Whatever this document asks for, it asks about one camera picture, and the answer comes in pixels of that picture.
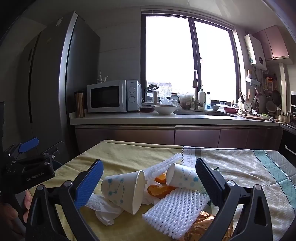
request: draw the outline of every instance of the white foam fruit net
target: white foam fruit net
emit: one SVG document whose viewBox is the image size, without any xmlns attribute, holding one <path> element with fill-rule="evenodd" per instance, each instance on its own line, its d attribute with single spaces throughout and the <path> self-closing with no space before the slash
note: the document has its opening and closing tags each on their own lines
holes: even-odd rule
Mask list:
<svg viewBox="0 0 296 241">
<path fill-rule="evenodd" d="M 152 227 L 179 239 L 192 226 L 210 198 L 186 188 L 177 188 L 142 215 Z"/>
<path fill-rule="evenodd" d="M 160 174 L 165 172 L 173 163 L 175 163 L 181 158 L 182 158 L 182 154 L 177 153 L 172 157 L 170 157 L 169 159 L 162 161 L 161 163 L 148 167 L 147 169 L 144 170 L 145 180 L 147 181 L 147 180 L 155 179 Z"/>
</svg>

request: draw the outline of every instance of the window frame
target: window frame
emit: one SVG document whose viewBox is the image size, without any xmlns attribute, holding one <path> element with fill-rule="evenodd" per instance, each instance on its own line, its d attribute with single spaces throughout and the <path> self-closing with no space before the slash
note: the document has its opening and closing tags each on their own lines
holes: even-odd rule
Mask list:
<svg viewBox="0 0 296 241">
<path fill-rule="evenodd" d="M 168 17 L 176 17 L 176 18 L 187 18 L 191 33 L 191 41 L 192 41 L 192 50 L 193 50 L 193 61 L 194 61 L 194 68 L 197 70 L 197 85 L 198 91 L 200 90 L 201 82 L 201 57 L 199 52 L 198 46 L 198 38 L 197 32 L 195 27 L 195 21 L 201 22 L 205 24 L 209 24 L 215 26 L 217 28 L 221 28 L 226 30 L 229 34 L 232 52 L 234 57 L 234 67 L 235 67 L 235 75 L 236 75 L 236 102 L 238 102 L 238 98 L 240 97 L 239 90 L 241 89 L 241 76 L 240 76 L 240 69 L 239 69 L 239 58 L 237 47 L 234 40 L 233 30 L 220 26 L 218 24 L 205 21 L 203 19 L 198 19 L 194 17 L 189 17 L 186 15 L 175 15 L 175 14 L 165 14 L 165 13 L 141 13 L 141 40 L 140 40 L 140 83 L 142 88 L 142 98 L 144 99 L 145 96 L 145 88 L 147 87 L 147 79 L 146 79 L 146 17 L 147 16 L 168 16 Z"/>
</svg>

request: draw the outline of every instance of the patterned tablecloth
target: patterned tablecloth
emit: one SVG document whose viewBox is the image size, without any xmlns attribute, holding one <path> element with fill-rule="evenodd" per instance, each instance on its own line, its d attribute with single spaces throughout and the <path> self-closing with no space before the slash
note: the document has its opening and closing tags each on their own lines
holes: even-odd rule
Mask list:
<svg viewBox="0 0 296 241">
<path fill-rule="evenodd" d="M 49 188 L 60 186 L 65 180 L 74 180 L 79 172 L 87 170 L 96 159 L 103 161 L 103 179 L 109 175 L 144 170 L 176 153 L 182 153 L 180 164 L 195 167 L 196 159 L 203 157 L 211 168 L 218 166 L 226 180 L 232 179 L 238 185 L 246 187 L 260 184 L 268 202 L 274 240 L 279 240 L 294 220 L 296 168 L 276 151 L 195 148 L 105 140 L 63 165 L 55 172 L 56 176 L 44 184 Z M 94 190 L 96 194 L 101 194 L 102 179 Z M 30 192 L 34 193 L 35 188 L 30 189 Z M 151 207 L 152 205 L 143 204 L 134 216 L 124 211 L 111 226 L 102 224 L 94 211 L 87 207 L 82 207 L 80 211 L 100 241 L 170 240 L 142 219 L 142 214 Z M 215 206 L 207 208 L 207 212 L 216 213 L 218 210 Z M 234 216 L 234 226 L 241 210 L 242 205 L 239 205 Z M 57 211 L 67 237 L 75 240 L 61 206 L 57 205 Z"/>
</svg>

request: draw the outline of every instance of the yellow tablecloth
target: yellow tablecloth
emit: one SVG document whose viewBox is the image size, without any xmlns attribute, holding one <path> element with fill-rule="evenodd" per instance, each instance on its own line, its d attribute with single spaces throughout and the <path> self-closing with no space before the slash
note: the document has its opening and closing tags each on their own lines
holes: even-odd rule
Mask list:
<svg viewBox="0 0 296 241">
<path fill-rule="evenodd" d="M 96 159 L 100 159 L 104 164 L 104 173 L 94 193 L 101 194 L 101 182 L 104 177 L 143 170 L 181 152 L 182 146 L 105 140 L 60 167 L 55 171 L 55 177 L 43 184 L 47 188 L 61 186 L 66 180 L 74 180 L 80 172 L 86 171 Z M 30 189 L 32 195 L 35 189 L 36 187 Z M 76 240 L 61 206 L 56 206 L 68 239 Z M 142 220 L 142 214 L 151 207 L 152 205 L 143 204 L 134 216 L 124 211 L 110 226 L 101 223 L 94 210 L 82 207 L 80 211 L 100 241 L 171 240 L 170 237 L 160 233 Z"/>
</svg>

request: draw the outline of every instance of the red bowl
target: red bowl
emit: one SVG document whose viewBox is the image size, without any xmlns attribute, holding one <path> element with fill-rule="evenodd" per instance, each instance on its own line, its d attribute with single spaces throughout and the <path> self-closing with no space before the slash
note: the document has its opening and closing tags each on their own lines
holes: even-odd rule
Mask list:
<svg viewBox="0 0 296 241">
<path fill-rule="evenodd" d="M 238 110 L 237 108 L 226 107 L 226 106 L 224 106 L 223 108 L 224 108 L 225 112 L 229 113 L 229 114 L 234 114 Z"/>
</svg>

